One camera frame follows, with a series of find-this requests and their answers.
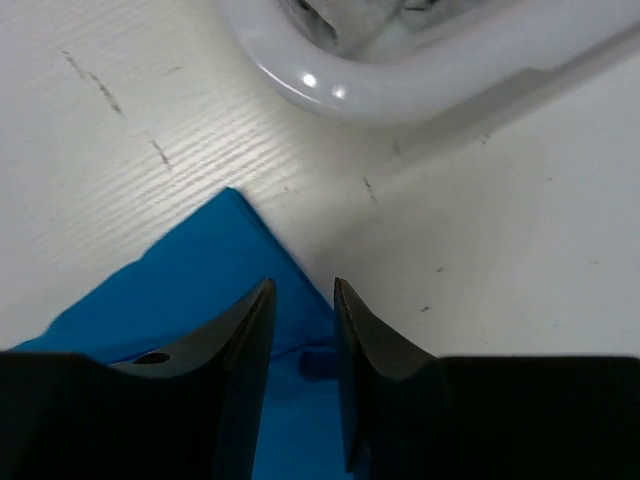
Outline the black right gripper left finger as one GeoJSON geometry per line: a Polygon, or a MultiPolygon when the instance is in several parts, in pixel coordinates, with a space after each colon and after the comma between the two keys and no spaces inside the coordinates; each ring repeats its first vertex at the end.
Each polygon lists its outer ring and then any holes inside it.
{"type": "Polygon", "coordinates": [[[248,479],[267,383],[275,284],[132,362],[1,356],[5,479],[248,479]]]}

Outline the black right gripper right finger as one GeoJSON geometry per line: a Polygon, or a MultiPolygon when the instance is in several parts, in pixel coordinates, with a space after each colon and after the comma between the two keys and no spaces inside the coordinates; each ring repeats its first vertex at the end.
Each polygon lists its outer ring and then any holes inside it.
{"type": "Polygon", "coordinates": [[[334,284],[346,470],[356,479],[635,479],[639,362],[432,355],[334,284]]]}

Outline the blue t shirt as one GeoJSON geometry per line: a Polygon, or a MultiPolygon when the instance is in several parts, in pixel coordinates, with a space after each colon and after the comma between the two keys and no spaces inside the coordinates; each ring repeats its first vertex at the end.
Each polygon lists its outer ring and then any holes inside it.
{"type": "Polygon", "coordinates": [[[130,361],[217,317],[263,279],[276,284],[276,319],[254,477],[343,479],[333,310],[235,189],[222,190],[19,350],[130,361]]]}

